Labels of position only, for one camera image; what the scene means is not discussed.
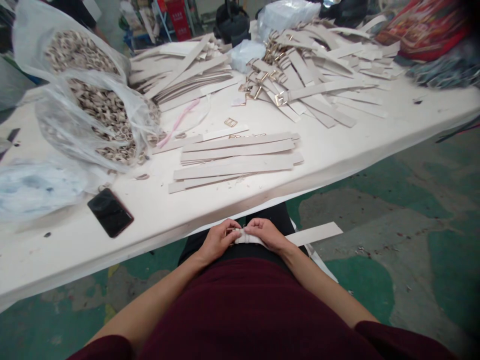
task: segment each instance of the smartphone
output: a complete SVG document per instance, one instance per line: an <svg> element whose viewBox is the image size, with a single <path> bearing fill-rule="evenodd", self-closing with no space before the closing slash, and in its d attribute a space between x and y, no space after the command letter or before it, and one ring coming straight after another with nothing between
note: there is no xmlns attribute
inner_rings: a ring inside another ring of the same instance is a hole
<svg viewBox="0 0 480 360"><path fill-rule="evenodd" d="M116 238L134 221L133 216L109 188L100 191L87 205L111 238Z"/></svg>

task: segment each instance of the stack of leather straps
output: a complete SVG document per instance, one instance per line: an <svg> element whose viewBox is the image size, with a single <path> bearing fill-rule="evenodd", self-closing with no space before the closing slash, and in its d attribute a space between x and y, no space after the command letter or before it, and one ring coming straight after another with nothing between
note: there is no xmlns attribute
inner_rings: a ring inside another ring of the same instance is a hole
<svg viewBox="0 0 480 360"><path fill-rule="evenodd" d="M386 118L382 100L365 89L388 91L390 80L401 75L404 70L393 62L400 43L378 45L368 29L317 19L273 31L265 56L248 63L252 71L239 91L246 92L246 101L274 103L294 122L305 114L327 128L351 128L362 119Z"/></svg>
<svg viewBox="0 0 480 360"><path fill-rule="evenodd" d="M296 150L300 136L282 132L191 143L183 146L182 166L173 172L170 194L248 175L289 171L304 161Z"/></svg>
<svg viewBox="0 0 480 360"><path fill-rule="evenodd" d="M161 111L186 104L239 82L230 58L215 38L172 42L130 59L130 87L156 103Z"/></svg>

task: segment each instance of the hand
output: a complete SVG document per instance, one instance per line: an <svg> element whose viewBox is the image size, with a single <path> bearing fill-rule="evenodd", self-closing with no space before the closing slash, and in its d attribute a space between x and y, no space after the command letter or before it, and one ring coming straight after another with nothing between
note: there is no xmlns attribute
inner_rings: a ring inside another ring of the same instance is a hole
<svg viewBox="0 0 480 360"><path fill-rule="evenodd" d="M213 226L208 232L203 245L196 252L197 256L199 256L206 265L211 264L221 257L230 244L242 236L240 231L232 231L227 235L227 229L229 228L241 229L242 227L235 220L227 219L221 224Z"/></svg>
<svg viewBox="0 0 480 360"><path fill-rule="evenodd" d="M295 247L270 220L253 218L244 230L247 234L260 238L277 255L291 246Z"/></svg>

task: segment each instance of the green floor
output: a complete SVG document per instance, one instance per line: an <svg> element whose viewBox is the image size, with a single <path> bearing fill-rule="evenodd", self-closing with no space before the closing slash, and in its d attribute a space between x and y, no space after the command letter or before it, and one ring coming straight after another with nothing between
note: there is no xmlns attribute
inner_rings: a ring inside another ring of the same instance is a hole
<svg viewBox="0 0 480 360"><path fill-rule="evenodd" d="M381 322L478 358L480 131L431 140L292 199L299 228L335 221L314 247L340 284ZM0 314L2 359L64 359L175 268L185 240L38 296Z"/></svg>

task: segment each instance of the person's left hand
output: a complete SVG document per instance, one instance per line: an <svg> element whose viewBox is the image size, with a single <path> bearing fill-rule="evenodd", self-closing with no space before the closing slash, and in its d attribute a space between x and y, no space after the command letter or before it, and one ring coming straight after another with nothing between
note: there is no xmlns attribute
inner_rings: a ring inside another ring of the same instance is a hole
<svg viewBox="0 0 480 360"><path fill-rule="evenodd" d="M226 219L217 226L213 226L201 248L197 251L197 255L206 263L210 264L221 257L225 250L238 239L241 234L240 231L232 231L227 235L227 229L242 227L238 222L232 219Z"/></svg>

